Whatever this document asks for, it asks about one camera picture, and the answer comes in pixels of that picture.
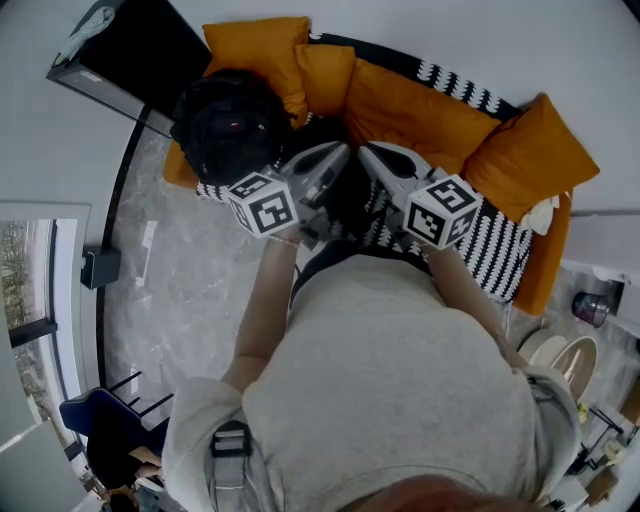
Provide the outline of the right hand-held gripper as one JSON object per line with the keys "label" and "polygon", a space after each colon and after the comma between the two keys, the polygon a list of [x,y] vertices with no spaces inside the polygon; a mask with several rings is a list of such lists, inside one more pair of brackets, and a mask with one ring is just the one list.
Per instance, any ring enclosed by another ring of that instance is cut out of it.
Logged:
{"label": "right hand-held gripper", "polygon": [[416,241],[442,250],[467,235],[482,199],[462,178],[387,142],[361,146],[358,160],[385,198],[384,225],[401,247]]}

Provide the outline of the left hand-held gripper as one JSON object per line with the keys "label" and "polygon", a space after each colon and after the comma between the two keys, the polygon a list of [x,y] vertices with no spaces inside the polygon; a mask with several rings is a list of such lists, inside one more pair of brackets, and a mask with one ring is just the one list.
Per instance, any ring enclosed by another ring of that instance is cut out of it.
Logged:
{"label": "left hand-held gripper", "polygon": [[227,190],[227,203],[239,224],[256,238],[296,225],[304,244],[314,248],[330,236],[326,209],[332,189],[350,160],[350,148],[333,141],[295,155],[282,169],[267,168]]}

